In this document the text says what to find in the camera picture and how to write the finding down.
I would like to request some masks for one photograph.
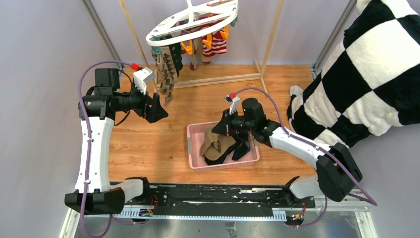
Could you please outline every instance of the fuzzy fabric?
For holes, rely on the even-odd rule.
[[[420,122],[420,16],[405,0],[358,0],[357,10],[315,81],[290,88],[289,123],[309,139],[352,147]]]

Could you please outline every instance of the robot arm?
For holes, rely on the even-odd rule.
[[[80,171],[74,192],[65,195],[64,203],[80,212],[81,197],[85,184],[85,168],[87,155],[90,153],[89,181],[86,215],[118,214],[124,204],[134,198],[148,198],[146,178],[128,178],[126,181],[110,186],[108,178],[109,140],[114,127],[116,112],[133,110],[138,116],[154,123],[168,116],[161,107],[159,94],[151,98],[146,91],[146,84],[153,80],[154,74],[148,68],[142,68],[134,73],[134,84],[129,93],[119,93],[118,70],[113,68],[98,68],[95,70],[94,95],[83,97],[92,131],[91,151],[88,151],[88,133],[86,120],[79,106],[83,144]]]
[[[333,146],[318,143],[282,128],[278,122],[266,118],[262,105],[255,98],[242,102],[243,116],[238,115],[239,98],[236,95],[228,95],[225,99],[231,106],[223,112],[221,121],[212,130],[213,133],[232,135],[248,131],[259,143],[287,151],[316,169],[316,175],[295,177],[284,186],[284,190],[289,193],[289,205],[317,195],[326,195],[331,200],[340,202],[354,188],[350,178],[320,148],[333,154],[358,182],[362,180],[362,174],[346,146],[340,143]]]

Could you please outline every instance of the plastic laundry basket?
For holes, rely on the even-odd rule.
[[[188,143],[188,157],[190,160],[190,167],[195,171],[209,171],[221,170],[227,168],[235,168],[241,166],[249,166],[255,164],[260,159],[260,152],[258,151],[258,144],[255,140],[250,142],[251,150],[238,161],[233,161],[233,152],[230,153],[223,164],[208,166],[204,161],[204,157],[200,156],[200,147],[204,143],[204,131],[207,126],[216,125],[218,122],[207,122],[199,124],[191,124],[187,126],[187,143]]]

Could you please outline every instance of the gray floor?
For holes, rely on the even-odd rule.
[[[305,221],[317,218],[306,212]],[[87,228],[97,235],[105,229],[106,218],[87,218]],[[144,225],[120,225],[113,222],[106,238],[361,238],[354,212],[327,212],[314,226],[294,230],[279,222],[226,222],[151,220]],[[80,226],[75,238],[85,237]]]

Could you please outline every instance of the wooden tabletop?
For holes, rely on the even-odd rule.
[[[132,70],[126,72],[131,76]],[[179,78],[192,80],[256,73],[253,65],[200,65],[196,71],[184,66]],[[312,82],[308,66],[267,66],[265,76],[268,93],[277,103],[285,125],[290,103],[289,88],[303,88]],[[165,109],[169,117],[149,124],[132,113],[121,125],[114,127],[109,145],[109,178],[122,181],[128,177],[147,177],[151,182],[230,183],[230,184],[285,184],[294,176],[309,176],[315,170],[295,156],[259,144],[260,160],[253,166],[196,172],[189,167],[187,126],[194,123],[219,121],[228,108],[224,96],[244,87],[262,88],[259,80],[174,90],[173,102]],[[153,84],[148,90],[153,92]],[[123,78],[121,91],[128,91]],[[278,120],[271,102],[264,94],[246,91],[241,100],[255,97],[262,104],[267,118]],[[119,121],[124,113],[118,113]]]

